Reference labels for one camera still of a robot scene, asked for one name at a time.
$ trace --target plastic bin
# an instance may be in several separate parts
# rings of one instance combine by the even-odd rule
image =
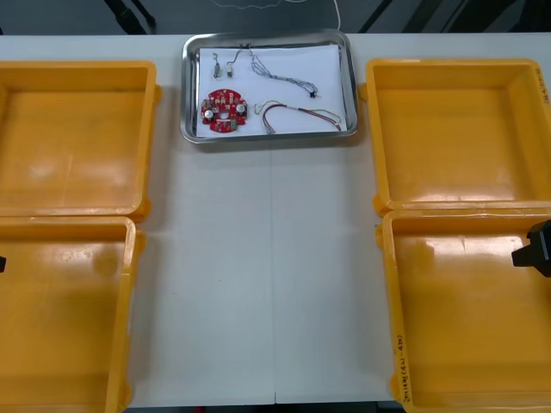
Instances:
[[[149,62],[0,63],[0,216],[149,212]]]
[[[551,282],[515,268],[549,211],[396,211],[378,228],[407,411],[551,410]]]
[[[114,218],[0,219],[0,411],[119,412],[145,238]]]
[[[551,122],[527,59],[373,60],[375,210],[551,207]]]

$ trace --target metal tray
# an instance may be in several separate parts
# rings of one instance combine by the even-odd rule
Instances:
[[[199,96],[199,51],[202,48],[239,48],[243,45],[248,45],[251,48],[297,48],[337,45],[340,51],[341,84],[347,130],[342,132],[281,133],[274,135],[225,136],[220,138],[198,137],[196,114],[199,102],[201,101],[201,97]],[[194,144],[252,140],[346,138],[357,130],[357,113],[356,79],[350,54],[350,42],[345,34],[337,30],[328,29],[315,32],[300,31],[279,34],[201,34],[189,39],[183,47],[180,130],[183,137]]]

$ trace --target white paper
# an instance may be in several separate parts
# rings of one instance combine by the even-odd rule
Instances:
[[[246,125],[239,126],[232,133],[217,133],[203,125],[201,111],[197,112],[197,136],[200,138],[264,135],[266,130],[262,115],[254,113],[256,103],[275,100],[289,106],[304,109],[325,109],[341,118],[340,126],[346,130],[339,50],[336,45],[301,47],[295,49],[251,49],[277,76],[293,77],[315,84],[319,97],[312,99],[308,92],[280,80],[268,79],[256,74],[251,68],[251,56],[247,51],[239,54],[233,64],[233,77],[226,74],[226,62],[232,61],[238,49],[201,49],[200,104],[208,94],[218,89],[238,92],[249,104]],[[222,77],[214,78],[214,56],[222,69]],[[285,108],[272,109],[267,114],[270,125],[276,133],[336,132],[331,123],[314,116]]]

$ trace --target circuit board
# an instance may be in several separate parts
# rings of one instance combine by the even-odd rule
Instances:
[[[245,124],[247,112],[247,102],[235,90],[215,90],[201,104],[203,125],[210,125],[218,133],[237,131],[239,125]]]

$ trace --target white table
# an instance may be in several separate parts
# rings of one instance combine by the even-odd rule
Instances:
[[[179,131],[187,38],[0,38],[4,60],[148,59],[158,68],[152,182],[163,183],[150,188],[142,225],[132,406],[390,399],[368,133],[348,146],[193,146]],[[528,57],[551,79],[551,34],[350,40],[358,83],[379,57]]]

